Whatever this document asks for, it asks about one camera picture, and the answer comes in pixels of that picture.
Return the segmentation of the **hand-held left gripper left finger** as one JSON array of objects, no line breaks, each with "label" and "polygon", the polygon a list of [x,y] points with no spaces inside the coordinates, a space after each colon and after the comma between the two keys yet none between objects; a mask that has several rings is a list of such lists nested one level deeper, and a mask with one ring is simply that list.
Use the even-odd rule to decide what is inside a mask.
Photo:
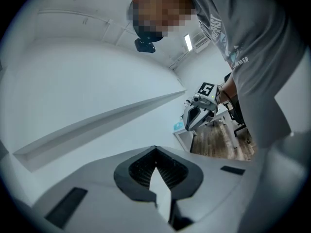
[{"label": "hand-held left gripper left finger", "polygon": [[114,181],[115,168],[144,150],[127,151],[80,167],[47,190],[33,209],[46,216],[73,188],[81,188],[87,193],[64,226],[67,233],[174,233],[154,202],[129,199]]}]

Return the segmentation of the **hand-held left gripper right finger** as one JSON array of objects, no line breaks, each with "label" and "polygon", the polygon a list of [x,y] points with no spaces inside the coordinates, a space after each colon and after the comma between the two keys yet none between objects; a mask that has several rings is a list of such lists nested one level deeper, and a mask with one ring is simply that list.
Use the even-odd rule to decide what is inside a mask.
[{"label": "hand-held left gripper right finger", "polygon": [[155,233],[237,233],[259,179],[259,163],[217,159],[157,147],[169,158],[169,174],[179,183],[171,190],[174,225],[161,223]]}]

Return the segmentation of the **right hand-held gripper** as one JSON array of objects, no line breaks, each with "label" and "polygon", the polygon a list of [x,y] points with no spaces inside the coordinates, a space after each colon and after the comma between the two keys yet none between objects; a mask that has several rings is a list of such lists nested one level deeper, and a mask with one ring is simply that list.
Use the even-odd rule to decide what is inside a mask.
[{"label": "right hand-held gripper", "polygon": [[203,82],[194,94],[192,104],[199,107],[188,106],[183,113],[183,122],[187,131],[194,131],[207,119],[210,112],[218,112],[217,85]]}]

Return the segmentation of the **person's right forearm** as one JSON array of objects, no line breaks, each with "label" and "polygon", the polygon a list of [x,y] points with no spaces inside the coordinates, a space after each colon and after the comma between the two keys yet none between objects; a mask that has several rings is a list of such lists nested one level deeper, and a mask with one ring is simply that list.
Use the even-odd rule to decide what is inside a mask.
[{"label": "person's right forearm", "polygon": [[232,74],[229,76],[227,81],[219,87],[219,90],[221,93],[219,103],[224,103],[228,99],[231,99],[237,95],[237,89]]}]

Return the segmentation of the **black office chair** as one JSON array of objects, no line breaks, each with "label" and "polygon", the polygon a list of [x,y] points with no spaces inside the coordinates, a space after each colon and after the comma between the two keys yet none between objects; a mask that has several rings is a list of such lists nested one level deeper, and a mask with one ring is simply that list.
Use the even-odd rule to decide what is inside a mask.
[{"label": "black office chair", "polygon": [[246,128],[243,116],[242,116],[242,111],[240,108],[240,104],[238,101],[238,97],[234,96],[232,98],[228,98],[228,101],[231,103],[232,109],[229,110],[229,114],[232,120],[236,121],[239,125],[237,129],[234,130],[234,135],[237,136],[237,131]]}]

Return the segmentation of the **person's grey trousers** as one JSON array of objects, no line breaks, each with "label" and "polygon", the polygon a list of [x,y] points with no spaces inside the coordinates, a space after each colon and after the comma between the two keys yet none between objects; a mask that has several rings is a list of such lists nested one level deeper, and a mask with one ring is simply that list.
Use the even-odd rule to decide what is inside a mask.
[{"label": "person's grey trousers", "polygon": [[296,233],[311,207],[311,130],[275,142],[238,233]]}]

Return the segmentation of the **white air conditioner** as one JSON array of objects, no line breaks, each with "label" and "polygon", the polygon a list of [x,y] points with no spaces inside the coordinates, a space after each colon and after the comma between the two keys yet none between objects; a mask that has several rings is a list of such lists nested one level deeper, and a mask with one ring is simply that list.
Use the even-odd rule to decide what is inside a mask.
[{"label": "white air conditioner", "polygon": [[195,43],[194,45],[194,52],[195,53],[200,53],[201,51],[203,51],[210,43],[210,40],[206,40],[206,41],[198,41]]}]

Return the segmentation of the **ceiling light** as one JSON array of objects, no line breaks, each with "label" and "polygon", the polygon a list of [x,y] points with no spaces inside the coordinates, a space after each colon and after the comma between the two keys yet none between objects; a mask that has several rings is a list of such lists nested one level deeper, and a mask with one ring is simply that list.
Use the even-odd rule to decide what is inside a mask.
[{"label": "ceiling light", "polygon": [[186,42],[188,51],[191,51],[191,50],[193,49],[193,47],[192,47],[190,35],[189,35],[189,34],[185,35],[185,36],[184,36],[184,40],[185,40],[185,42]]}]

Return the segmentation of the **person's grey printed shirt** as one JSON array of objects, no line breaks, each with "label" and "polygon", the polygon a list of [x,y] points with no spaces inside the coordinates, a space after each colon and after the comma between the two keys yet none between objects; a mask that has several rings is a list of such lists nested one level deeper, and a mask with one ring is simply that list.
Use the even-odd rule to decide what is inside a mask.
[{"label": "person's grey printed shirt", "polygon": [[231,67],[244,122],[258,147],[290,133],[275,95],[307,45],[277,0],[192,0],[203,34]]}]

